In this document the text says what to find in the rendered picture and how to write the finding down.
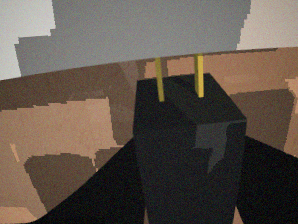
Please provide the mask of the black two-prong plug charger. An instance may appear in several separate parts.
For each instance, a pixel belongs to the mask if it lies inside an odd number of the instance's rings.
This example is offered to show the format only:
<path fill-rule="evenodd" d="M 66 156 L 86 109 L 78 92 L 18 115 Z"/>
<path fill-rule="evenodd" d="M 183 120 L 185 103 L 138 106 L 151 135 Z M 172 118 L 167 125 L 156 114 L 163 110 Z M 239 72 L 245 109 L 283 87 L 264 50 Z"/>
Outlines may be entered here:
<path fill-rule="evenodd" d="M 138 80 L 133 139 L 149 224 L 233 224 L 247 119 L 194 53 L 194 75 Z"/>

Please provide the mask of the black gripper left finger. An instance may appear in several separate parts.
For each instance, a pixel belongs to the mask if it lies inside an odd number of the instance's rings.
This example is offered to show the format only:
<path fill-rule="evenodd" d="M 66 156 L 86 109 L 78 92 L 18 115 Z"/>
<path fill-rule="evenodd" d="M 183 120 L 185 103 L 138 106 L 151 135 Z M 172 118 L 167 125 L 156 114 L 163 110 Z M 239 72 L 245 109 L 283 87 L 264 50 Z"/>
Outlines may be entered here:
<path fill-rule="evenodd" d="M 72 196 L 25 224 L 144 224 L 144 217 L 145 198 L 132 137 Z"/>

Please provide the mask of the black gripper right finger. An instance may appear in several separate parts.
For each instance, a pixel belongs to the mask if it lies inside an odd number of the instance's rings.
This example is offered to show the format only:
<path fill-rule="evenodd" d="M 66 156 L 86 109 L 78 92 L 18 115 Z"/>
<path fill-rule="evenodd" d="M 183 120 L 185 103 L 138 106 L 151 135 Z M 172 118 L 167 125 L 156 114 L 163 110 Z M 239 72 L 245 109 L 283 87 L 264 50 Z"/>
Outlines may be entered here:
<path fill-rule="evenodd" d="M 242 224 L 298 224 L 298 157 L 245 136 L 235 208 Z"/>

